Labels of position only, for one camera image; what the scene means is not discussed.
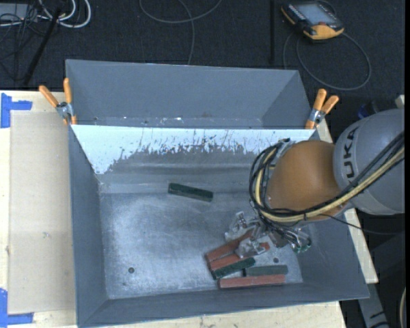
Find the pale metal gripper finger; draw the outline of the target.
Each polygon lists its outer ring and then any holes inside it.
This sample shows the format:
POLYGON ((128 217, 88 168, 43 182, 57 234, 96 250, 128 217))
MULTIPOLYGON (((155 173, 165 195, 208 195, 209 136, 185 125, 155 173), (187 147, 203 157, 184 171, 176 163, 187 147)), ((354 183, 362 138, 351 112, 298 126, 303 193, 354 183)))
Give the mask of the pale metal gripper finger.
POLYGON ((234 252, 239 258, 248 258, 264 253, 265 246, 261 245, 258 239, 250 236, 242 240, 234 252))
POLYGON ((226 241, 233 241, 245 235, 248 230, 252 229, 257 222, 257 217, 244 211, 235 214, 230 222, 228 229, 224 232, 226 241))

